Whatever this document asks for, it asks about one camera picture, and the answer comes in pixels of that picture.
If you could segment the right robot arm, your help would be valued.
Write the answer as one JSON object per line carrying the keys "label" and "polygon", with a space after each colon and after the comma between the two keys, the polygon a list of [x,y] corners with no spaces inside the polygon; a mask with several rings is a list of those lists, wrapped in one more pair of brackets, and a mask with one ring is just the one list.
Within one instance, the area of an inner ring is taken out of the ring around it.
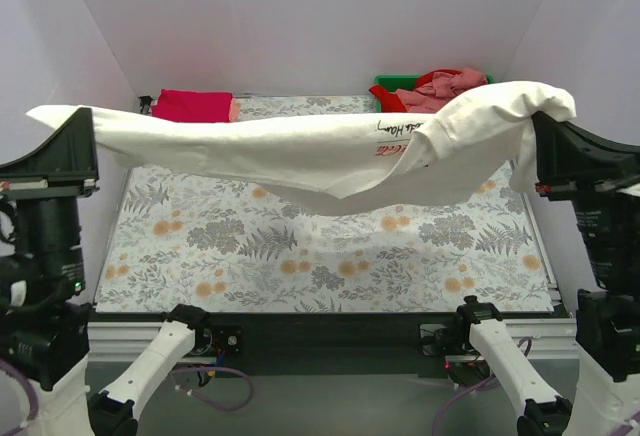
{"label": "right robot arm", "polygon": [[639,149],[538,112],[537,193],[568,201],[598,286],[577,295],[579,377],[562,397],[531,365],[491,303],[467,296],[454,345],[481,355],[512,403],[520,435],[639,432]]}

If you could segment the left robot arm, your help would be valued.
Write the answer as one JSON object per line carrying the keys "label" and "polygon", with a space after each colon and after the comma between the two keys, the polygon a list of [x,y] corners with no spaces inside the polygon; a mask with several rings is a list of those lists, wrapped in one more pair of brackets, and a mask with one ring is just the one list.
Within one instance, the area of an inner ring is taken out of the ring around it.
{"label": "left robot arm", "polygon": [[92,111],[71,109],[31,153],[1,167],[1,369],[24,389],[15,435],[134,435],[147,402],[178,361],[213,342],[205,311],[178,305],[155,338],[105,389],[89,396],[89,303],[77,201],[99,179]]}

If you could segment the white printed t-shirt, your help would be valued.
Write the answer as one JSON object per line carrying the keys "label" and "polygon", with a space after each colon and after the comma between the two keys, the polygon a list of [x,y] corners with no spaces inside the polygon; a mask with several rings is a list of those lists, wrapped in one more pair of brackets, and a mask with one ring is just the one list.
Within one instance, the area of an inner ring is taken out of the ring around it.
{"label": "white printed t-shirt", "polygon": [[481,86],[434,114],[321,114],[174,123],[94,108],[97,143],[135,166],[256,183],[313,213],[466,202],[508,161],[512,189],[536,175],[533,115],[576,115],[573,96],[530,81]]}

